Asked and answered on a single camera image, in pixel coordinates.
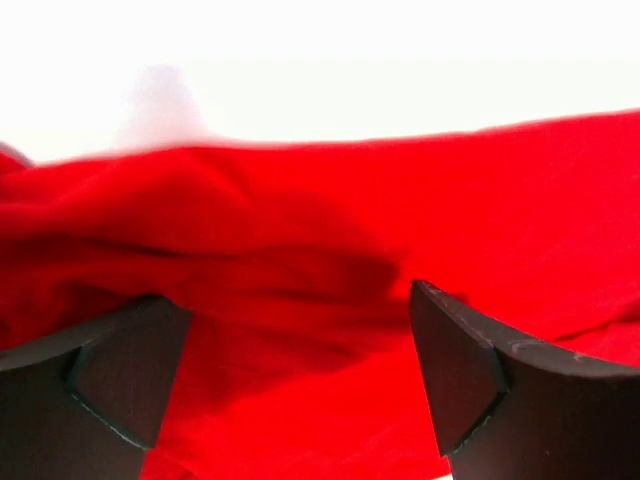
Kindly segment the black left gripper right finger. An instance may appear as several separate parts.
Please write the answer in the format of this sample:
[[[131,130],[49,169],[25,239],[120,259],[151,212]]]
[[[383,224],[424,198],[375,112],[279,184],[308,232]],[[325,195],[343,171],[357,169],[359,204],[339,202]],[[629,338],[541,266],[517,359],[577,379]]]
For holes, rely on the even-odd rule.
[[[639,372],[539,340],[425,282],[410,320],[456,479],[635,479]]]

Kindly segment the red t-shirt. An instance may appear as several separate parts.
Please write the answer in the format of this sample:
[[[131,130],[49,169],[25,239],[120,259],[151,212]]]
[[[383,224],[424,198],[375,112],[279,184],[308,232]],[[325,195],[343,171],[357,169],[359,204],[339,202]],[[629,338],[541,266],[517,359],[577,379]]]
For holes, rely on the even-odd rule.
[[[1,159],[1,343],[145,294],[193,323],[147,479],[430,479],[427,280],[639,362],[639,116],[428,138]]]

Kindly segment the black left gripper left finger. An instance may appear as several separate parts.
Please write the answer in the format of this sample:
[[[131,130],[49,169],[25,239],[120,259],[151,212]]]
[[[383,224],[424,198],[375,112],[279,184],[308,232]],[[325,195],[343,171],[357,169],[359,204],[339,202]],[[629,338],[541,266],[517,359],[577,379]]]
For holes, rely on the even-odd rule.
[[[190,322],[147,297],[2,351],[2,479],[140,478]]]

